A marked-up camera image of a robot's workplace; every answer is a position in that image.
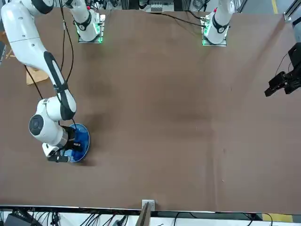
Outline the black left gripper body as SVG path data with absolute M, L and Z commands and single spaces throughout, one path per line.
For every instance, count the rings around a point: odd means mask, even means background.
M 288 51 L 293 70 L 291 71 L 293 77 L 301 77 L 301 43 L 295 43 Z

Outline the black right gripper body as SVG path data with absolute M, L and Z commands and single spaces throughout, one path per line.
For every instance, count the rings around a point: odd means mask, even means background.
M 67 133 L 67 142 L 62 150 L 81 151 L 81 143 L 78 138 L 78 132 L 75 128 L 62 126 L 64 132 Z

